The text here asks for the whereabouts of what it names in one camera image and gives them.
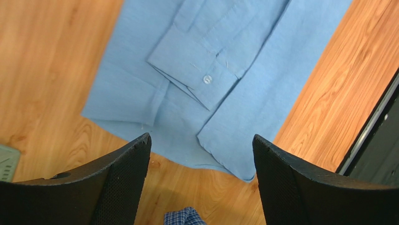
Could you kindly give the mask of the light blue long sleeve shirt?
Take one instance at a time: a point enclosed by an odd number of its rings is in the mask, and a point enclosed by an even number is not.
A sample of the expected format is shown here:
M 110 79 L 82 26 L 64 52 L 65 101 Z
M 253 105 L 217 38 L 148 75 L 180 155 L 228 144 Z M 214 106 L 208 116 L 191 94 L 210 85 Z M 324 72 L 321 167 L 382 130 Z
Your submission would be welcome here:
M 349 0 L 126 0 L 82 115 L 195 169 L 255 176 Z

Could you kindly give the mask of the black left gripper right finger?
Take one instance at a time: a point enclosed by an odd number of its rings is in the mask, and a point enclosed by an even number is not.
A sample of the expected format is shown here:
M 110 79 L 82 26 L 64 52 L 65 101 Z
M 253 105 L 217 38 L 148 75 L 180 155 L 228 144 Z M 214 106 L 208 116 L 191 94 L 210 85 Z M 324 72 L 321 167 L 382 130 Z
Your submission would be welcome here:
M 325 170 L 260 135 L 252 141 L 268 225 L 396 225 L 399 189 Z

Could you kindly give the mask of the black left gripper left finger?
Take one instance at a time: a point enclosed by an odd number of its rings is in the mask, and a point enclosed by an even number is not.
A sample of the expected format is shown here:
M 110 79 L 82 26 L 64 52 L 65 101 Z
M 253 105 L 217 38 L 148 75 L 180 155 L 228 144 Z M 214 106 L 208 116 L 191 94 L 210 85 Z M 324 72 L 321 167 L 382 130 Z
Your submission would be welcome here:
M 148 172 L 151 136 L 50 179 L 1 182 L 3 225 L 132 225 Z

